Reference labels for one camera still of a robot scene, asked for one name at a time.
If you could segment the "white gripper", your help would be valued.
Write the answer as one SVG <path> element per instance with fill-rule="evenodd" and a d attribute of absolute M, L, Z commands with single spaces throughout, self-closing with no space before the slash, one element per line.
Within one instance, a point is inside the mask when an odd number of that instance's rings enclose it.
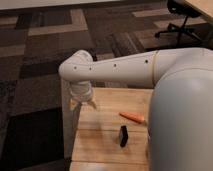
<path fill-rule="evenodd" d="M 93 97 L 93 90 L 90 81 L 82 81 L 70 84 L 70 94 L 73 99 L 69 101 L 69 109 L 73 111 L 77 107 L 77 102 L 87 102 L 93 109 L 97 110 L 97 105 Z"/>

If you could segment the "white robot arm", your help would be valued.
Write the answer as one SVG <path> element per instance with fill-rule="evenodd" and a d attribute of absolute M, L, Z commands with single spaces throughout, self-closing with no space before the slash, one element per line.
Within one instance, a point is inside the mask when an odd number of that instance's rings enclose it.
<path fill-rule="evenodd" d="M 93 81 L 151 88 L 150 171 L 213 171 L 213 50 L 154 50 L 95 61 L 79 50 L 58 69 L 77 102 L 93 96 Z"/>

